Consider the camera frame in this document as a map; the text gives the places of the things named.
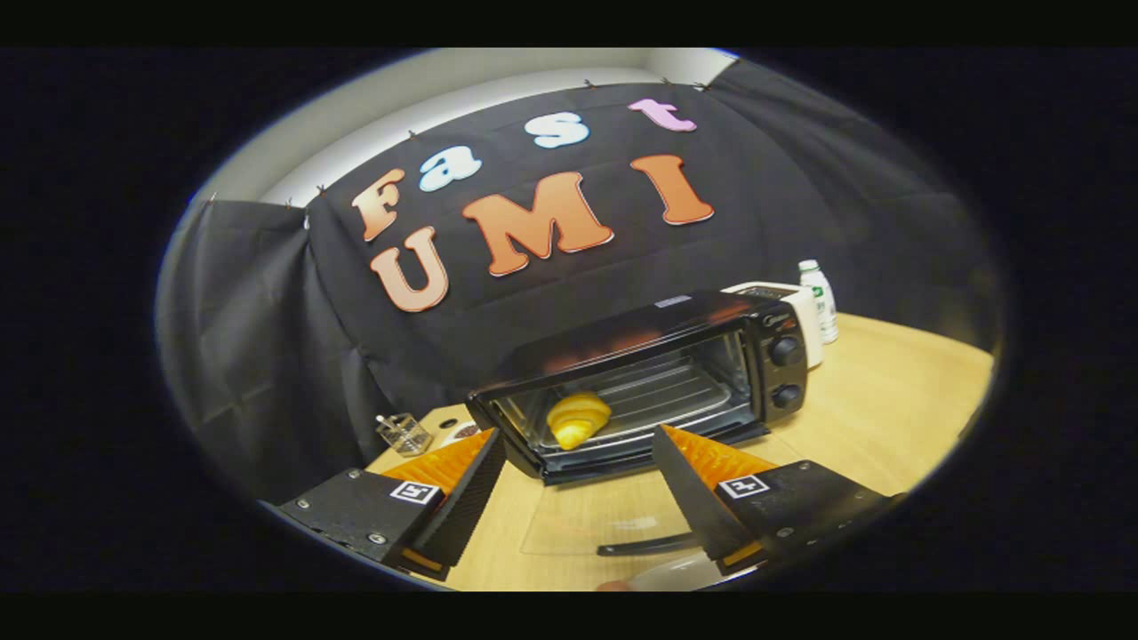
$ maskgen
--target water bottle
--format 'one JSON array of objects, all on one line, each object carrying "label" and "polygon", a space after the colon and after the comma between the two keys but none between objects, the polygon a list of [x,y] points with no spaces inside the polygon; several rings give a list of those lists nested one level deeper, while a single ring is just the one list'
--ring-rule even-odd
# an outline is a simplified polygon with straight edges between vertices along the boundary
[{"label": "water bottle", "polygon": [[818,306],[818,327],[822,329],[822,342],[830,344],[838,339],[838,307],[834,305],[834,292],[830,288],[818,261],[803,260],[798,263],[800,284],[814,290],[814,302]]}]

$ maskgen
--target pink letter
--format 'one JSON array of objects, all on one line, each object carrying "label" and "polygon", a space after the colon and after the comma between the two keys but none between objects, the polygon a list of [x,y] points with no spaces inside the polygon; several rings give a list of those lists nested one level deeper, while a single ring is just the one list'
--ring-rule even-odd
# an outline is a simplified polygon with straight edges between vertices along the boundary
[{"label": "pink letter", "polygon": [[648,117],[652,118],[652,122],[659,124],[665,129],[671,131],[695,131],[695,123],[690,120],[676,120],[668,112],[676,110],[676,107],[671,105],[661,105],[652,98],[644,98],[638,102],[633,102],[628,105],[628,108],[634,112],[642,112]]}]

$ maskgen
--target white letter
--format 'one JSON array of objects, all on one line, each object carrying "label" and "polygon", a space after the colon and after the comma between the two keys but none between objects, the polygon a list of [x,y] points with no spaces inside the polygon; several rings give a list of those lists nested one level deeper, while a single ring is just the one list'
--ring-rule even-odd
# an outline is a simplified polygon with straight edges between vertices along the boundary
[{"label": "white letter", "polygon": [[470,147],[451,147],[444,149],[423,163],[419,171],[423,173],[419,188],[423,191],[437,191],[452,180],[470,178],[483,166],[483,161],[476,161]]},{"label": "white letter", "polygon": [[526,123],[526,133],[538,136],[534,139],[538,147],[554,149],[588,138],[588,128],[579,123],[580,116],[575,113],[543,115]]}]

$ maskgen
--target oven handle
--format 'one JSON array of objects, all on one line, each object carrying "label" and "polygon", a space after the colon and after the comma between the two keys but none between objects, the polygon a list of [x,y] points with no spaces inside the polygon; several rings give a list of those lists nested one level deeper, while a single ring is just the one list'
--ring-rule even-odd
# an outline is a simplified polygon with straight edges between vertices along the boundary
[{"label": "oven handle", "polygon": [[699,547],[700,543],[695,540],[695,534],[692,532],[681,533],[679,535],[668,535],[666,538],[655,538],[652,540],[642,540],[640,542],[628,542],[626,544],[602,544],[596,548],[597,556],[654,556],[657,553],[667,553],[669,551],[678,551],[679,549],[691,549],[693,547]]}]

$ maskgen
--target orange letter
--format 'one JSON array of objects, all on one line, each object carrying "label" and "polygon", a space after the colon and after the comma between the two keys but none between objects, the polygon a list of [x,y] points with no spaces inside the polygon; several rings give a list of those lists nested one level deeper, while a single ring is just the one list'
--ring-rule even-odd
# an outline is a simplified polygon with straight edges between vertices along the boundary
[{"label": "orange letter", "polygon": [[403,170],[393,169],[352,200],[352,206],[358,208],[360,216],[363,218],[363,240],[365,243],[374,240],[376,236],[379,236],[384,229],[395,222],[395,216],[398,213],[387,211],[384,205],[395,206],[399,202],[399,189],[391,184],[391,182],[399,180],[403,180]]},{"label": "orange letter", "polygon": [[403,277],[398,263],[399,249],[391,247],[371,261],[371,270],[379,274],[384,288],[387,289],[387,296],[395,306],[409,313],[418,313],[443,302],[450,286],[446,280],[446,269],[443,268],[443,261],[439,260],[435,243],[431,241],[434,237],[435,228],[423,227],[407,236],[403,243],[403,246],[419,255],[419,263],[427,272],[427,286],[418,292],[412,289],[407,285],[407,279]]},{"label": "orange letter", "polygon": [[478,222],[490,249],[490,274],[513,273],[529,264],[529,257],[514,251],[511,239],[545,260],[553,252],[553,225],[561,238],[558,248],[575,253],[603,245],[615,237],[612,229],[597,222],[580,192],[579,173],[554,173],[537,183],[534,211],[526,211],[502,196],[487,196],[462,210],[462,215]]},{"label": "orange letter", "polygon": [[663,221],[668,224],[690,224],[711,218],[715,210],[701,200],[687,183],[678,156],[645,156],[632,162],[633,169],[643,171],[652,180],[663,200]]}]

